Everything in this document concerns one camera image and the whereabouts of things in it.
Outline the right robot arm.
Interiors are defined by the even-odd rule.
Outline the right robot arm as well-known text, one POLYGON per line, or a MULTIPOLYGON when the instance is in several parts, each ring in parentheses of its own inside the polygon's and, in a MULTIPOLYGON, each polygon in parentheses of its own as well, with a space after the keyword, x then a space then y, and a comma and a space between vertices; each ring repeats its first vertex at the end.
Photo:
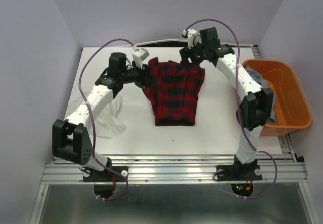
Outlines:
POLYGON ((256 164, 257 146, 261 131, 272 111, 274 93, 257 83, 239 63, 239 53, 228 44, 221 44, 215 27, 201 30, 189 28, 182 36, 187 46, 180 50, 182 64, 187 68, 212 63, 233 85, 236 92, 236 118, 241 136, 232 173, 239 179, 250 174, 256 164))

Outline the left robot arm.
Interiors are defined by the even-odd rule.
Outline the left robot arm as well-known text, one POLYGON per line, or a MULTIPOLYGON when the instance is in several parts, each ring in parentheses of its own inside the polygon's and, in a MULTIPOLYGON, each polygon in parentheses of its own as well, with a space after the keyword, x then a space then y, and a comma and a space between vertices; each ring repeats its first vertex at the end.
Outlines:
POLYGON ((89 136, 94 130, 94 121, 102 110, 112 102, 125 84, 134 83, 139 88, 151 87, 155 80, 144 64, 149 53, 140 48, 132 53, 133 61, 127 67, 127 56, 113 52, 108 67, 95 81, 83 103, 65 120, 56 120, 52 126, 52 154, 55 157, 95 170, 102 181, 112 176, 111 160, 94 150, 95 137, 89 136))

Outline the white skirt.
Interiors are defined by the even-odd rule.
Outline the white skirt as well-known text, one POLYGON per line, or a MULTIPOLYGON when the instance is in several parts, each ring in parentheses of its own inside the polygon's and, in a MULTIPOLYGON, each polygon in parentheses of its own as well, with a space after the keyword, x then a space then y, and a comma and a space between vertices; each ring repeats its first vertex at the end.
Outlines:
POLYGON ((126 125, 117 118, 121 104, 121 96, 113 96, 111 90, 94 88, 91 92, 82 93, 77 99, 69 101, 64 119, 75 126, 83 124, 89 133, 93 133, 91 128, 94 120, 97 137, 118 137, 126 130, 126 125))

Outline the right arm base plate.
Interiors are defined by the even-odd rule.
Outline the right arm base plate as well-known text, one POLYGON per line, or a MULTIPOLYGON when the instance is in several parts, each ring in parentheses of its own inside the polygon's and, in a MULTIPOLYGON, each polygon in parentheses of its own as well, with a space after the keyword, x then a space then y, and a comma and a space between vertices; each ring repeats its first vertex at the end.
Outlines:
POLYGON ((217 165, 213 179, 218 182, 241 182, 251 180, 262 180, 260 166, 240 167, 235 165, 217 165))

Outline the red black plaid skirt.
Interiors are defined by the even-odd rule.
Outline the red black plaid skirt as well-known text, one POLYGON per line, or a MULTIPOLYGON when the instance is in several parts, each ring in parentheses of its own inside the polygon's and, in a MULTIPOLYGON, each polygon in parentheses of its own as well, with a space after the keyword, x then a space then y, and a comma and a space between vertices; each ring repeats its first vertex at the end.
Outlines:
POLYGON ((150 100, 156 126, 194 126, 198 94, 205 80, 205 69, 158 58, 148 65, 156 85, 143 90, 150 100))

